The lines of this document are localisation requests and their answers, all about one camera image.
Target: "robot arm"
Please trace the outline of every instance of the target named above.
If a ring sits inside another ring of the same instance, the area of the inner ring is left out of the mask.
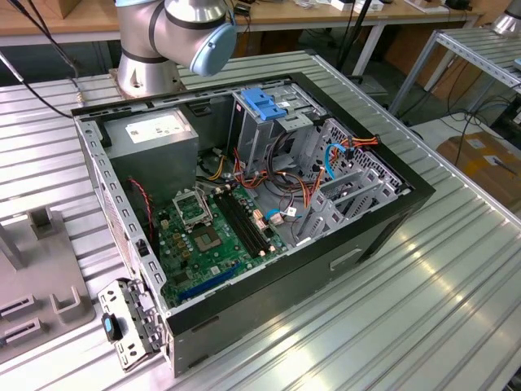
[[[521,0],[512,0],[505,12],[492,24],[492,30],[506,37],[517,37],[521,32]]]
[[[222,0],[116,0],[122,55],[120,88],[133,97],[175,91],[176,64],[201,76],[231,57],[235,28]]]

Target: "blue cable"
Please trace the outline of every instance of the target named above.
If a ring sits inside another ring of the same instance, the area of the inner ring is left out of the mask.
[[[225,4],[226,4],[226,8],[228,8],[228,15],[230,16],[230,20],[231,20],[231,24],[232,26],[235,26],[237,25],[237,22],[235,22],[235,13],[234,13],[234,9],[233,7],[230,7],[228,5],[228,3],[226,2],[226,0],[224,0]]]
[[[342,152],[345,152],[345,147],[340,144],[329,144],[326,148],[326,154],[324,156],[324,165],[326,166],[326,171],[331,177],[331,179],[335,179],[335,174],[333,173],[333,169],[329,164],[329,152],[332,147],[338,148]]]
[[[274,214],[277,214],[277,213],[280,213],[280,210],[278,210],[278,209],[269,210],[265,215],[266,220],[269,220],[270,217],[272,217]]]

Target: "cardboard box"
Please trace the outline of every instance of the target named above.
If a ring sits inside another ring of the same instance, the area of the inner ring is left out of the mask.
[[[459,136],[452,137],[437,151],[454,163],[459,141]],[[512,212],[521,210],[521,160],[494,136],[487,132],[465,135],[458,168]]]
[[[40,15],[42,15],[44,21],[47,21],[49,19],[65,19],[65,16],[67,16],[80,1],[81,0],[33,0],[33,3],[38,9],[38,12],[40,12]],[[26,0],[20,0],[20,2],[29,14],[37,20],[28,2]],[[0,0],[0,12],[2,12],[2,10],[13,11],[15,8],[13,8],[7,0]]]

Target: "blue pcie slot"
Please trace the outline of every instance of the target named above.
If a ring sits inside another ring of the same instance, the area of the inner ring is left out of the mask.
[[[197,296],[200,293],[207,291],[213,287],[216,287],[220,283],[225,282],[227,279],[229,279],[235,272],[235,270],[240,266],[240,263],[237,265],[231,267],[227,271],[223,271],[219,275],[216,275],[215,277],[212,277],[208,281],[204,281],[203,283],[200,283],[196,287],[190,288],[185,290],[184,292],[179,293],[177,297],[180,301],[190,299],[191,297]]]

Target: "table leg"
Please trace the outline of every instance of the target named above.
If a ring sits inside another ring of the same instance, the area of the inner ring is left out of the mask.
[[[470,29],[474,27],[475,22],[477,21],[478,16],[472,16],[465,24],[463,25],[463,29]],[[441,74],[443,71],[449,66],[450,61],[454,58],[454,53],[452,51],[447,51],[445,53],[444,58],[440,61],[438,66],[436,67],[436,70],[432,73],[431,78],[423,88],[425,91],[431,90],[432,86],[435,85],[438,82],[438,79],[440,79]]]
[[[436,39],[438,37],[438,32],[434,31],[427,41],[427,44],[423,48],[422,52],[420,53],[420,56],[416,60],[416,63],[414,63],[413,68],[410,70],[409,75],[404,81],[404,84],[401,85],[400,90],[398,91],[398,94],[396,94],[396,97],[391,103],[391,106],[389,107],[389,112],[392,115],[396,115],[398,113],[398,109],[400,108],[403,100],[405,99],[405,96],[409,93],[409,90],[413,86],[414,82],[418,78],[419,73],[422,71],[423,67],[425,66],[425,63],[429,60],[431,57],[432,51],[436,46]]]
[[[385,25],[386,24],[384,22],[380,22],[371,29],[369,37],[367,37],[366,44],[364,45],[364,49],[361,51],[360,57],[358,58],[357,65],[352,71],[353,76],[361,75],[366,70],[367,63],[369,63],[369,60],[373,55],[373,51],[380,39],[380,36],[382,35]]]

